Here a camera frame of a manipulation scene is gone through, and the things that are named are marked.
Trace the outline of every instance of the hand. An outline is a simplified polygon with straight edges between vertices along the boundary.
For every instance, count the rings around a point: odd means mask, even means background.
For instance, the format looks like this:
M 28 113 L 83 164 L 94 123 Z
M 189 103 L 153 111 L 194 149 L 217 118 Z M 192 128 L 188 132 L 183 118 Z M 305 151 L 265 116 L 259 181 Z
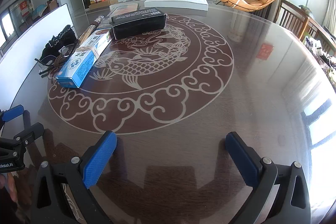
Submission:
M 7 185 L 8 185 L 8 189 L 9 189 L 9 195 L 10 198 L 17 203 L 17 190 L 16 190 L 16 186 L 15 186 L 15 181 L 14 181 L 14 177 L 12 175 L 12 173 L 7 173 L 8 179 L 7 179 Z M 2 189 L 3 187 L 5 187 L 6 185 L 6 178 L 4 175 L 0 174 L 0 189 Z

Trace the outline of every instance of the blue logo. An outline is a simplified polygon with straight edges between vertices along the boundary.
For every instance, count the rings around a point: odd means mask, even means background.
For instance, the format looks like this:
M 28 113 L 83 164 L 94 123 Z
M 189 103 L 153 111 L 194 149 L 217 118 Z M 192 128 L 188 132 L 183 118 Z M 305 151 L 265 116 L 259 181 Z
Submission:
M 78 58 L 78 59 L 72 61 L 72 62 L 68 65 L 68 69 L 74 69 L 74 68 L 76 68 L 80 63 L 81 63 L 81 59 Z

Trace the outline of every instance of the table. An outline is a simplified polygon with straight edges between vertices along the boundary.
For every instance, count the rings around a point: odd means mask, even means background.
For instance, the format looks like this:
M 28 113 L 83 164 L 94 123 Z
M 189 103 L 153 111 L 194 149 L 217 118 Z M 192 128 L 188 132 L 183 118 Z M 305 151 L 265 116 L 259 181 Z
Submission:
M 251 192 L 223 148 L 236 131 L 261 157 L 302 164 L 319 223 L 336 197 L 336 95 L 311 54 L 248 13 L 161 10 L 165 30 L 112 42 L 80 89 L 33 68 L 13 106 L 46 131 L 28 146 L 22 183 L 32 187 L 43 160 L 81 156 L 109 129 L 117 150 L 91 191 L 112 221 L 228 223 Z M 3 137 L 22 129 L 18 117 Z

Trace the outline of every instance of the black box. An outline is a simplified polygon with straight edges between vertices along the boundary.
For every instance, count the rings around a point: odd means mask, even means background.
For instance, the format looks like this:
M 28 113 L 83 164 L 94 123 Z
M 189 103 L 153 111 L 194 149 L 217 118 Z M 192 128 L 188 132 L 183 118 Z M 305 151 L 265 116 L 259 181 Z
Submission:
M 167 15 L 156 8 L 146 8 L 111 18 L 116 40 L 140 33 L 164 29 Z

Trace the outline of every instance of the circular emblem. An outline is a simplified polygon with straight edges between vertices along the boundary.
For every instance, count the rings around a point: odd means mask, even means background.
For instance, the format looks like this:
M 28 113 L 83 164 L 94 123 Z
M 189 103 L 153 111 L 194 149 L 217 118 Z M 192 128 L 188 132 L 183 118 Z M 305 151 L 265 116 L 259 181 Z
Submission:
M 79 89 L 49 74 L 48 98 L 65 122 L 90 132 L 140 133 L 189 117 L 227 85 L 227 41 L 197 20 L 168 14 L 165 29 L 112 40 Z
M 74 69 L 81 63 L 81 59 L 77 58 L 68 65 L 68 69 Z

